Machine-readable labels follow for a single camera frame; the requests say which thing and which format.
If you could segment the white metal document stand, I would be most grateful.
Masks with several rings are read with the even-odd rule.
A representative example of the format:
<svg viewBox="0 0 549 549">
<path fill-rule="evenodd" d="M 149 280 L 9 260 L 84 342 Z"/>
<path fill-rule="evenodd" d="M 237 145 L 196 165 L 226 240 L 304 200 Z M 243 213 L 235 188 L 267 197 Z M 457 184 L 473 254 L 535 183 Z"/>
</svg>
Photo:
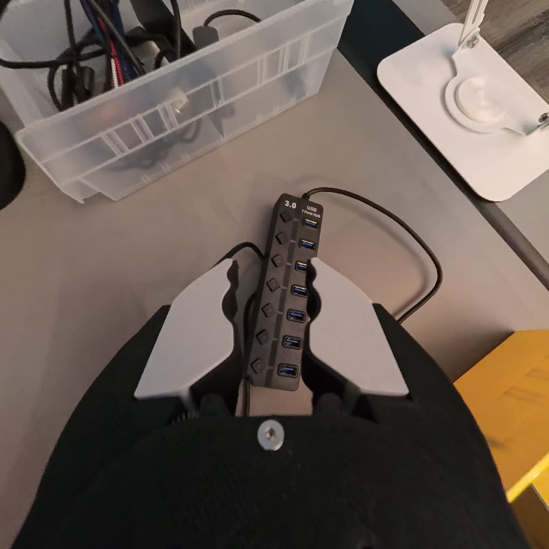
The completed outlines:
<svg viewBox="0 0 549 549">
<path fill-rule="evenodd" d="M 383 59 L 377 78 L 471 190 L 501 202 L 548 171 L 548 103 L 482 38 L 487 4 Z"/>
</svg>

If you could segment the black wrist rest pad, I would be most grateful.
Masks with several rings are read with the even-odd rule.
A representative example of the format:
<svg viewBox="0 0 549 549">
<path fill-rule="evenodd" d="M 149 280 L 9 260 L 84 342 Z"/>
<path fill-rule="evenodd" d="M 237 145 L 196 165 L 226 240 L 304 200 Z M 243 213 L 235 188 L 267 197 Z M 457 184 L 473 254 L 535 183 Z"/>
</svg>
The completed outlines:
<svg viewBox="0 0 549 549">
<path fill-rule="evenodd" d="M 21 193 L 26 178 L 23 156 L 8 127 L 1 122 L 1 210 Z"/>
</svg>

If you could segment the yellow plastic bin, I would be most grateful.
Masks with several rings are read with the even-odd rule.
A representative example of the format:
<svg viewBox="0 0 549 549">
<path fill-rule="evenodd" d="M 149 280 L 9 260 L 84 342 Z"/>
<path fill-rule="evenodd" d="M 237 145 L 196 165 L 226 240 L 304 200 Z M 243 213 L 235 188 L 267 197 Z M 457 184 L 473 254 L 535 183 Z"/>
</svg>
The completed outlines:
<svg viewBox="0 0 549 549">
<path fill-rule="evenodd" d="M 531 548 L 548 548 L 548 330 L 520 331 L 455 381 Z"/>
</svg>

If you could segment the clear plastic bin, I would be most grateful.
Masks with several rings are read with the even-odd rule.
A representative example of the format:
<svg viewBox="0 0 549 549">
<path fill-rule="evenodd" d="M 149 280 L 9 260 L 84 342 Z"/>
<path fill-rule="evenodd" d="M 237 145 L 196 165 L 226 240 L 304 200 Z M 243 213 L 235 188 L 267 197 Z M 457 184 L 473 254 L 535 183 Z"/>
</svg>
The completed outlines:
<svg viewBox="0 0 549 549">
<path fill-rule="evenodd" d="M 178 1 L 218 41 L 59 112 L 48 70 L 1 67 L 19 146 L 72 199 L 117 201 L 318 93 L 353 1 Z"/>
</svg>

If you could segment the black multi-port usb hub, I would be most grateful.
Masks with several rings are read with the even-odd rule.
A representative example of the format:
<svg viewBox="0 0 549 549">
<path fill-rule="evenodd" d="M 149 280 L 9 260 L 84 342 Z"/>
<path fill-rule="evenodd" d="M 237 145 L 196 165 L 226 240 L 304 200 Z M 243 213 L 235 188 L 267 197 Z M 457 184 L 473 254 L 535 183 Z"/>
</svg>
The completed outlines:
<svg viewBox="0 0 549 549">
<path fill-rule="evenodd" d="M 251 385 L 296 391 L 307 315 L 307 263 L 317 256 L 323 207 L 282 194 L 273 208 L 246 343 Z"/>
</svg>

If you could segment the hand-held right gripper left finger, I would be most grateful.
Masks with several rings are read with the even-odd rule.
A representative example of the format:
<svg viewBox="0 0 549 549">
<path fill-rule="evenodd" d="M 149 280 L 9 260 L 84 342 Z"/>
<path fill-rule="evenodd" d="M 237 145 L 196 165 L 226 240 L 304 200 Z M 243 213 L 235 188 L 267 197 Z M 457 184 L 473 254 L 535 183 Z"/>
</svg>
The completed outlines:
<svg viewBox="0 0 549 549">
<path fill-rule="evenodd" d="M 134 392 L 139 400 L 175 397 L 188 413 L 204 397 L 235 415 L 240 388 L 238 263 L 227 258 L 173 300 Z"/>
</svg>

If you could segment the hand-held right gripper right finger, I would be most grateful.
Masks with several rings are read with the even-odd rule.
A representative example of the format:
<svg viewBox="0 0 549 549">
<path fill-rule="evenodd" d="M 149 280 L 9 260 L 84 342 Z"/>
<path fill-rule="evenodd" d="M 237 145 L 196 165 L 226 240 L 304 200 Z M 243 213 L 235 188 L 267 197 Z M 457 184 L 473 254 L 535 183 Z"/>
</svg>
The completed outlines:
<svg viewBox="0 0 549 549">
<path fill-rule="evenodd" d="M 363 397 L 408 397 L 370 297 L 319 258 L 308 261 L 306 289 L 303 380 L 313 409 L 324 399 L 352 413 Z"/>
</svg>

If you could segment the grey hub black lead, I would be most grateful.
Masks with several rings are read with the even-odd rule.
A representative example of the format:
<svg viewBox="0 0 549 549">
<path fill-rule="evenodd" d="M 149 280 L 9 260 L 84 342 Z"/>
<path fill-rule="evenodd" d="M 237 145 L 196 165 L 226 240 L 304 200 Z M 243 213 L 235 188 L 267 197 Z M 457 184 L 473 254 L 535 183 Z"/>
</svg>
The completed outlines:
<svg viewBox="0 0 549 549">
<path fill-rule="evenodd" d="M 196 49 L 202 49 L 209 45 L 212 45 L 219 41 L 218 32 L 216 28 L 211 26 L 212 22 L 221 17 L 244 17 L 253 21 L 254 23 L 260 23 L 262 20 L 255 14 L 242 9 L 223 9 L 218 10 L 210 14 L 204 23 L 193 29 L 193 39 Z"/>
</svg>

